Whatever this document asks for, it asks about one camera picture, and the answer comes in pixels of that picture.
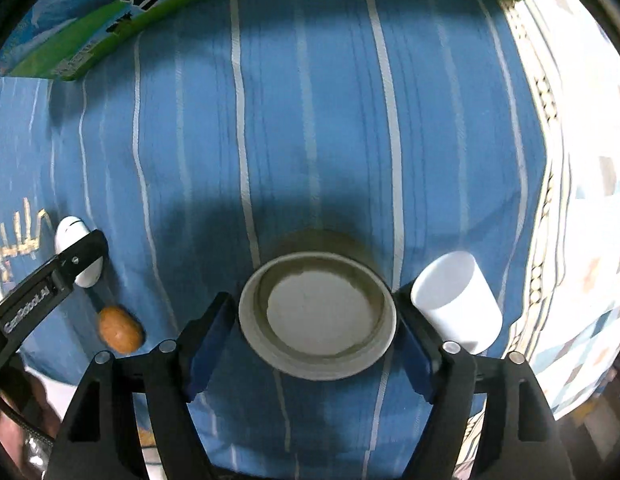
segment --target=silver screw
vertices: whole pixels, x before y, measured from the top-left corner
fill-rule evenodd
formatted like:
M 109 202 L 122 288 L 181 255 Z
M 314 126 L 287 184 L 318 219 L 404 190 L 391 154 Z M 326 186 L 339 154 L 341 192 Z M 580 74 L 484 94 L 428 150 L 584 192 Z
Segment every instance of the silver screw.
M 526 362 L 526 358 L 523 357 L 523 354 L 519 352 L 510 352 L 508 354 L 508 359 L 510 359 L 516 365 L 522 365 Z
M 458 354 L 461 352 L 461 346 L 459 346 L 459 343 L 454 341 L 446 341 L 443 343 L 443 349 L 449 354 Z
M 174 352 L 175 348 L 177 348 L 177 342 L 172 339 L 166 339 L 159 345 L 159 352 L 169 354 L 170 352 Z
M 110 360 L 110 352 L 106 352 L 105 350 L 99 352 L 94 356 L 94 362 L 98 365 L 103 365 Z

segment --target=egg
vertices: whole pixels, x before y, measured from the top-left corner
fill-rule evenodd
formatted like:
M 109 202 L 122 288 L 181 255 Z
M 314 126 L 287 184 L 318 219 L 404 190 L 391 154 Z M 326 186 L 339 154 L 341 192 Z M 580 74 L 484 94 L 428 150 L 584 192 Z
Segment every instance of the egg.
M 139 350 L 144 343 L 141 325 L 120 306 L 110 305 L 101 309 L 99 334 L 106 345 L 120 354 Z

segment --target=black cable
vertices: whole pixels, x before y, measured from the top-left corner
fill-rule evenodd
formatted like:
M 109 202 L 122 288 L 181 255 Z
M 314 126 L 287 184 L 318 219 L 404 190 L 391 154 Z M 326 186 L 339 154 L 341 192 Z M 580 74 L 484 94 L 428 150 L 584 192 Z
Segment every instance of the black cable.
M 17 413 L 10 404 L 5 402 L 4 398 L 0 395 L 0 410 L 5 413 L 11 421 L 13 421 L 22 430 L 27 431 L 36 439 L 48 444 L 50 447 L 55 445 L 55 439 L 49 436 L 47 433 L 41 431 L 39 428 L 35 428 L 19 413 Z

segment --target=blue fabric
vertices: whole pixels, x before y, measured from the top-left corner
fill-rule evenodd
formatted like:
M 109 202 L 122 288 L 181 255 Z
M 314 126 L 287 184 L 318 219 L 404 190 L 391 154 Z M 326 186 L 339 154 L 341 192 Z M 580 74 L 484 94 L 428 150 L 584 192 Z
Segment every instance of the blue fabric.
M 237 0 L 235 68 L 260 261 L 283 234 L 315 226 L 365 243 L 387 283 L 407 283 L 437 256 L 469 250 L 495 296 L 506 283 L 503 329 L 488 351 L 496 356 L 521 313 L 545 150 L 503 13 L 496 0 L 481 1 L 488 16 L 477 0 L 374 0 L 376 10 L 370 0 Z M 0 82 L 0 224 L 15 244 L 13 215 L 24 223 L 24 198 L 33 226 L 42 209 L 51 220 L 42 221 L 38 250 L 2 261 L 4 281 L 18 282 L 53 254 L 52 228 L 66 215 L 102 229 L 110 243 L 104 280 L 75 291 L 23 345 L 55 379 L 77 382 L 104 348 L 100 305 L 120 303 L 138 317 L 146 352 L 199 317 L 216 291 L 237 294 L 253 270 L 231 4 L 183 9 L 83 80 Z M 394 181 L 375 12 L 400 131 Z M 397 185 L 402 209 L 392 199 Z M 352 378 L 311 383 L 274 374 L 238 329 L 190 409 L 215 464 L 309 479 L 399 476 L 429 414 L 392 349 Z

